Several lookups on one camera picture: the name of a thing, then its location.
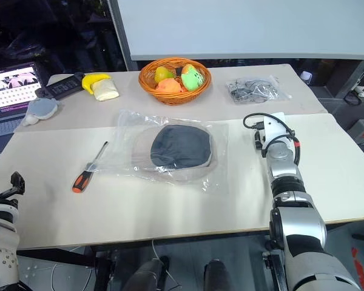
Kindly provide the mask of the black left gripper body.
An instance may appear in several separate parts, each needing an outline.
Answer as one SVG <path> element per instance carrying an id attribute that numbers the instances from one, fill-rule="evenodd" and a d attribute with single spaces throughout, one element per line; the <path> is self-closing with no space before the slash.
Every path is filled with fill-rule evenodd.
<path id="1" fill-rule="evenodd" d="M 1 192 L 0 198 L 9 198 L 13 195 L 23 195 L 25 192 L 25 181 L 19 172 L 13 172 L 10 177 L 12 188 Z"/>

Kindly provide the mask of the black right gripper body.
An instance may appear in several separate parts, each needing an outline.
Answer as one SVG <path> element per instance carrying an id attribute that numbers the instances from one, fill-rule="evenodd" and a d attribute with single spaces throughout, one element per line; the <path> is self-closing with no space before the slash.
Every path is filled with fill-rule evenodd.
<path id="1" fill-rule="evenodd" d="M 260 133 L 259 130 L 257 130 L 254 134 L 254 141 L 256 150 L 261 152 L 262 157 L 265 157 L 266 150 L 263 148 L 263 145 L 265 143 L 265 135 L 263 133 Z"/>

